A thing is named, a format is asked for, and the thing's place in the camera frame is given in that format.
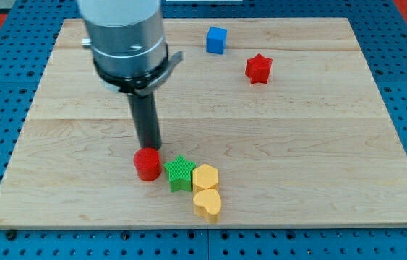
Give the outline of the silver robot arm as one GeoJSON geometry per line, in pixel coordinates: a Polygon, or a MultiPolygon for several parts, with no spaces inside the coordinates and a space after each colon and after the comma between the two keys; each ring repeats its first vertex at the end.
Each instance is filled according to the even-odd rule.
{"type": "Polygon", "coordinates": [[[117,92],[144,97],[183,60],[170,56],[160,0],[78,0],[99,77],[117,92]]]}

